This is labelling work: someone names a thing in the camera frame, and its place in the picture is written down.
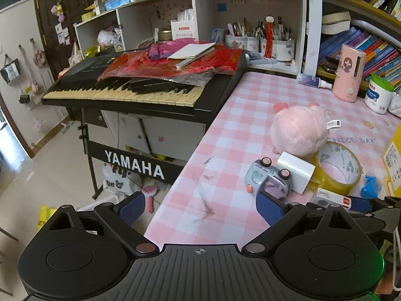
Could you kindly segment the blue wrapper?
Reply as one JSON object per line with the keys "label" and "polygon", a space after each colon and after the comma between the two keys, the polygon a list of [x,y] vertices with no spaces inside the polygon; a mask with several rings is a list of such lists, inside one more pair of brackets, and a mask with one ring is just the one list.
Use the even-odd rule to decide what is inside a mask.
{"label": "blue wrapper", "polygon": [[381,191],[379,180],[373,175],[365,175],[365,184],[361,189],[361,197],[365,199],[377,198]]}

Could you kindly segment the small white red box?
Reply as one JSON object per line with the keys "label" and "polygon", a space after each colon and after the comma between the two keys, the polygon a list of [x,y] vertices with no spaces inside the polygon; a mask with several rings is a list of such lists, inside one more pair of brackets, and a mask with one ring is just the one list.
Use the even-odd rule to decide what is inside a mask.
{"label": "small white red box", "polygon": [[351,199],[349,197],[342,196],[323,188],[317,189],[317,192],[311,199],[311,203],[323,208],[327,208],[331,204],[337,204],[343,207],[346,211],[351,210]]}

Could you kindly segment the yellow tape roll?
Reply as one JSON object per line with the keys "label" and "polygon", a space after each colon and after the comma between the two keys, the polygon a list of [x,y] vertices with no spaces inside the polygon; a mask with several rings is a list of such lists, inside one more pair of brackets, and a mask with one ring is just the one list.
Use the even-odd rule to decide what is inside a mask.
{"label": "yellow tape roll", "polygon": [[348,196],[360,182],[362,167],[355,154],[346,146],[327,142],[312,156],[315,170],[308,187],[316,192],[322,188],[342,196]]}

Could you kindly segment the white charger plug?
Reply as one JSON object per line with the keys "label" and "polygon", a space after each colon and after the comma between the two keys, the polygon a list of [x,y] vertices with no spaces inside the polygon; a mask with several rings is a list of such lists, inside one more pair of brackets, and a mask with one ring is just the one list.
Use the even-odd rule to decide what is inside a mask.
{"label": "white charger plug", "polygon": [[315,171],[315,165],[283,152],[277,160],[277,168],[287,169],[290,172],[291,190],[302,195]]}

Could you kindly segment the yellow cardboard box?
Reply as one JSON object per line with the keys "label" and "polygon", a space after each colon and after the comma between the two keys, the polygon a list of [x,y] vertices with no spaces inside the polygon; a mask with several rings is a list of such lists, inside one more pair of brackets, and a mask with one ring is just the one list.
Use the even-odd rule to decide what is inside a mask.
{"label": "yellow cardboard box", "polygon": [[385,165],[387,176],[391,186],[391,195],[400,198],[401,190],[401,158],[400,158],[400,127],[397,128],[394,136],[391,138],[389,145],[386,147],[382,160]]}

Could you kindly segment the pink pig plush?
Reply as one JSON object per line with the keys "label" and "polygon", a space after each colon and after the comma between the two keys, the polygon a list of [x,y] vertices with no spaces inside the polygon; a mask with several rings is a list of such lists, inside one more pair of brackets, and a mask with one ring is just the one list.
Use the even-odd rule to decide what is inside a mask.
{"label": "pink pig plush", "polygon": [[317,103],[288,106],[276,103],[270,127],[272,150],[302,158],[316,153],[326,144],[329,132],[341,127],[340,120],[327,120],[325,110]]}

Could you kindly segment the keyboard stand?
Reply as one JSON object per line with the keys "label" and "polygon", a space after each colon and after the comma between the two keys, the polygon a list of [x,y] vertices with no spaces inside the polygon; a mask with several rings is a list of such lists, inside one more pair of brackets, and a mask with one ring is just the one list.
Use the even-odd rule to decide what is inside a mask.
{"label": "keyboard stand", "polygon": [[158,160],[150,154],[128,152],[91,141],[84,108],[81,108],[81,121],[78,130],[81,132],[79,139],[82,140],[84,153],[88,158],[90,177],[94,190],[92,198],[94,200],[98,199],[98,196],[103,191],[103,187],[97,184],[92,161],[93,158],[112,165],[113,169],[121,170],[121,174],[132,171],[136,174],[154,178],[168,184],[173,184],[175,182],[186,164],[183,160]]}

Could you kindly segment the pink checkered tablecloth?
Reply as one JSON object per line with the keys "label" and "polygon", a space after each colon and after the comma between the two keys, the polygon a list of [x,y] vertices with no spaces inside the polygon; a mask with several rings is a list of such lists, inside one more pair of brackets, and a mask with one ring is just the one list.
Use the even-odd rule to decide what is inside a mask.
{"label": "pink checkered tablecloth", "polygon": [[362,99],[347,103],[294,79],[247,72],[166,194],[145,231],[148,239],[158,246],[242,246],[267,228],[245,176],[257,160],[277,164],[270,138],[277,103],[322,106],[328,120],[341,122],[329,139],[349,148],[365,173],[386,176],[382,155],[400,127],[397,117],[371,111]]}

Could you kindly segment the white jar green lid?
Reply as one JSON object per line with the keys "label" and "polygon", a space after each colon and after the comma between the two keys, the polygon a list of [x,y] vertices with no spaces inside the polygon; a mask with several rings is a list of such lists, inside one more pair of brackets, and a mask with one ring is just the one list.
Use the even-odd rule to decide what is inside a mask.
{"label": "white jar green lid", "polygon": [[366,106],[378,114],[385,114],[391,102],[393,85],[386,79],[373,74],[364,98]]}

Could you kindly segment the pink cylindrical humidifier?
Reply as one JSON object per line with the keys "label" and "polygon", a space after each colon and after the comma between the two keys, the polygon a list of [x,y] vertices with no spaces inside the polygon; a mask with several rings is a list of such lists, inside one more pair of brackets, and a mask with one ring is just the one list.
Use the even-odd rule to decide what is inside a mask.
{"label": "pink cylindrical humidifier", "polygon": [[345,44],[342,45],[339,66],[332,88],[332,92],[338,99],[355,103],[362,82],[365,62],[365,52]]}

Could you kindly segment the row of colourful books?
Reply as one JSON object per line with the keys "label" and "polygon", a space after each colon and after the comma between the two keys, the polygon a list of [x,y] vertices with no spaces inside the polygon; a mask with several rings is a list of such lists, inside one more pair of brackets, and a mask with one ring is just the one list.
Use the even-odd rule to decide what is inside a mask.
{"label": "row of colourful books", "polygon": [[320,45],[318,65],[326,72],[334,73],[341,59],[343,45],[366,54],[363,80],[373,75],[387,80],[393,86],[400,84],[400,48],[386,39],[358,27],[330,36]]}

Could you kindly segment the red paper stack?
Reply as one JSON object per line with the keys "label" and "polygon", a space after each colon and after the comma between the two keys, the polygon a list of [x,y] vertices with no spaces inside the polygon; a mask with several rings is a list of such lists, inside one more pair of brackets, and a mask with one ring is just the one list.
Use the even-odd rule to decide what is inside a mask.
{"label": "red paper stack", "polygon": [[205,86],[216,75],[233,76],[246,62],[242,49],[216,45],[206,55],[179,67],[182,60],[164,58],[151,60],[149,52],[125,52],[112,62],[98,77],[162,79],[191,86]]}

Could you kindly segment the black Yamaha keyboard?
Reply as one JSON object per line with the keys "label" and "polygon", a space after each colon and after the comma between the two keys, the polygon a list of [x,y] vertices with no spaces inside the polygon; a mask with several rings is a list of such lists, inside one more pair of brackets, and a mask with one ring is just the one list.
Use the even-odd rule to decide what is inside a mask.
{"label": "black Yamaha keyboard", "polygon": [[216,75],[205,86],[162,79],[110,78],[100,74],[123,53],[87,58],[45,93],[45,105],[97,109],[184,120],[209,126],[239,83],[246,63],[233,75]]}

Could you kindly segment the white pen holder cups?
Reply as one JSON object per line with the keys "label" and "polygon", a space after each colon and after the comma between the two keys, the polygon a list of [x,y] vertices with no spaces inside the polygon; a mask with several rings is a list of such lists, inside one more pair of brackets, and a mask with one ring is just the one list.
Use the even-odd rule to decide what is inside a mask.
{"label": "white pen holder cups", "polygon": [[[241,48],[264,56],[266,40],[261,37],[237,37],[225,35],[225,43],[230,48]],[[295,41],[274,40],[272,42],[272,58],[279,62],[290,62],[295,57]]]}

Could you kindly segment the white shelf unit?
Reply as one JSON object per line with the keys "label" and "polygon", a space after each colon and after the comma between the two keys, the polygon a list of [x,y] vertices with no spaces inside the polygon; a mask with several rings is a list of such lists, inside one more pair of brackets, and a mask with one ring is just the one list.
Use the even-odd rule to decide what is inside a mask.
{"label": "white shelf unit", "polygon": [[75,25],[75,33],[80,50],[87,51],[97,44],[101,30],[116,25],[122,49],[134,50],[164,29],[170,29],[173,38],[200,41],[225,36],[229,29],[246,31],[242,37],[257,37],[256,27],[268,15],[289,30],[295,57],[290,62],[261,61],[254,69],[296,75],[303,67],[307,0],[133,0]]}

